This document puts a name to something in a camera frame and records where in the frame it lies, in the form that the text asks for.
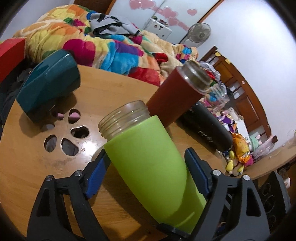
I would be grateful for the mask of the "green bottle with clear neck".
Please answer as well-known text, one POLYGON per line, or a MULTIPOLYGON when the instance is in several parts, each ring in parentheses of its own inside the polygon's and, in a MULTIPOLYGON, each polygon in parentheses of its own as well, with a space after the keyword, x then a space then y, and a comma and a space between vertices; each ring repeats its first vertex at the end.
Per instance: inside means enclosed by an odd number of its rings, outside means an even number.
POLYGON ((159 118, 137 100, 106 115, 98 129, 107 156, 148 213, 191 233, 206 201, 159 118))

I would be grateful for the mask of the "dark teal ceramic cup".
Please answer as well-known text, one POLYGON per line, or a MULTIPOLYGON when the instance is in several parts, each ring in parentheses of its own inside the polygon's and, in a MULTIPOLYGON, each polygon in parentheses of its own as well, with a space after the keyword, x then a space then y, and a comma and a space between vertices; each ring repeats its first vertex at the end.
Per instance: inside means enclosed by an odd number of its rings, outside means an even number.
POLYGON ((48 113, 80 87, 80 73, 71 53, 55 51, 40 62, 22 85, 16 101, 27 115, 48 113))

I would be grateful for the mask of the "yellow plush toy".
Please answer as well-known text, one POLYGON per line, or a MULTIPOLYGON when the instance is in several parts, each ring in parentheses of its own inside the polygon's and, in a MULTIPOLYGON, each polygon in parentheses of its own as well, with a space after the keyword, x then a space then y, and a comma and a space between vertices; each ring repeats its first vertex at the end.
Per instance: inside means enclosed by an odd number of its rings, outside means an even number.
POLYGON ((238 159, 236 158, 233 151, 229 152, 229 155, 226 157, 227 165, 226 165, 226 172, 232 176, 239 176, 244 171, 244 165, 241 164, 238 159))

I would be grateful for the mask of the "orange snack bag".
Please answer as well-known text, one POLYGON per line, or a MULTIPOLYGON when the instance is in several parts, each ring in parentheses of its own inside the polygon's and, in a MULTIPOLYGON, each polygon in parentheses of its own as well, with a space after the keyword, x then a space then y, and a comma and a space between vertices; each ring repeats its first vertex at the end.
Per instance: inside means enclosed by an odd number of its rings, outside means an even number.
POLYGON ((239 133, 232 133, 235 156, 241 164, 250 160, 250 150, 246 139, 239 133))

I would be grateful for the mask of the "wooden bed headboard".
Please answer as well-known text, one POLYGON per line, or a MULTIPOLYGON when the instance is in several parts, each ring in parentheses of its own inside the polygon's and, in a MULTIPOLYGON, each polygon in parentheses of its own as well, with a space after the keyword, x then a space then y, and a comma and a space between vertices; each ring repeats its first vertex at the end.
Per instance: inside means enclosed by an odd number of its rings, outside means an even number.
POLYGON ((233 96, 233 108, 243 116, 248 132, 257 131, 262 136, 270 137, 271 128, 261 102, 231 61, 219 53, 216 46, 213 46, 201 61, 211 64, 220 73, 222 83, 233 96))

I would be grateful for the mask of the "black thermos bottle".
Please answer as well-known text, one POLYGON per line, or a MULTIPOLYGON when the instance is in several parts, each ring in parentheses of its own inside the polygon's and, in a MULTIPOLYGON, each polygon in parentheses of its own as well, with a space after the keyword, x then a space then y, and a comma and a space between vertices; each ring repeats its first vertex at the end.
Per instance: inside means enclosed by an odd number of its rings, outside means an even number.
POLYGON ((218 151, 224 152, 233 146, 231 133, 200 101, 183 113, 177 122, 218 151))

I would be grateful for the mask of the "red thermos bottle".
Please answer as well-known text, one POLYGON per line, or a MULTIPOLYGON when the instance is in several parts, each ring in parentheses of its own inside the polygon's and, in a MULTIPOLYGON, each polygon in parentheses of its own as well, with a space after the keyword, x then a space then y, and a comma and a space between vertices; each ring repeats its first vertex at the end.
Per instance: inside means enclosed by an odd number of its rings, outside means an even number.
POLYGON ((212 80, 193 60, 176 67, 147 102, 164 127, 175 122, 208 91, 212 80))

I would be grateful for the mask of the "red box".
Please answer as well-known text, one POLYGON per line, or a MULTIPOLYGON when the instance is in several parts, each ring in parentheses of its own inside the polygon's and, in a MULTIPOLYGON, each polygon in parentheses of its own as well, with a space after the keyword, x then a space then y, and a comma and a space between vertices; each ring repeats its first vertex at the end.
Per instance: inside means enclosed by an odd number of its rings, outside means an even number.
POLYGON ((0 82, 25 58, 25 38, 6 39, 0 45, 0 82))

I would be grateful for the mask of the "colourful patchwork blanket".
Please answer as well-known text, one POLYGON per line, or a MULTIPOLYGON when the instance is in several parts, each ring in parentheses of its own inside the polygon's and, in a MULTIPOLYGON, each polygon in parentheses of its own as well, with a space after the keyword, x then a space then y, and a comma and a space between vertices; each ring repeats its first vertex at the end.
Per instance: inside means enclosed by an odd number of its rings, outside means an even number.
POLYGON ((175 67, 198 57, 195 47, 172 44, 146 30, 141 30, 138 37, 96 37, 89 21, 92 13, 77 4, 58 6, 17 31, 14 37, 26 39, 26 57, 34 63, 64 49, 77 64, 156 86, 160 86, 175 67))

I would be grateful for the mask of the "standing electric fan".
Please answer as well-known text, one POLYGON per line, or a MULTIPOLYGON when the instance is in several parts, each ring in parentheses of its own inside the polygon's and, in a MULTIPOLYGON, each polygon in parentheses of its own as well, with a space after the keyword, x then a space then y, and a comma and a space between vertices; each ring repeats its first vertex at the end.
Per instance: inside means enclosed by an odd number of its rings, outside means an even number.
POLYGON ((195 23, 189 28, 187 34, 180 43, 184 44, 186 41, 190 41, 192 43, 203 43, 210 37, 210 35, 210 25, 207 23, 195 23))

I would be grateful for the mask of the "white bedside cabinet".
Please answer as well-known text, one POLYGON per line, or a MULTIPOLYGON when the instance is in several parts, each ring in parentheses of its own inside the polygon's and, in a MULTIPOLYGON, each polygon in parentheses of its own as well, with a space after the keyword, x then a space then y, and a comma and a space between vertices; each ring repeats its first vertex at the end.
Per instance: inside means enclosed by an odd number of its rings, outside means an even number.
POLYGON ((144 30, 157 35, 162 40, 166 40, 172 33, 172 30, 167 25, 153 18, 148 19, 144 25, 144 30))

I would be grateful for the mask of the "grey and black garment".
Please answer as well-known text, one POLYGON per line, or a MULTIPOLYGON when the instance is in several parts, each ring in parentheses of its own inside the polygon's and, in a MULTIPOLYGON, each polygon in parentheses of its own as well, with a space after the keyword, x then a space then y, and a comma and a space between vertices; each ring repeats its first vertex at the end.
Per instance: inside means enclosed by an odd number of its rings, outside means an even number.
POLYGON ((102 13, 92 13, 89 19, 94 35, 125 35, 138 36, 140 29, 131 21, 122 16, 111 16, 102 13))

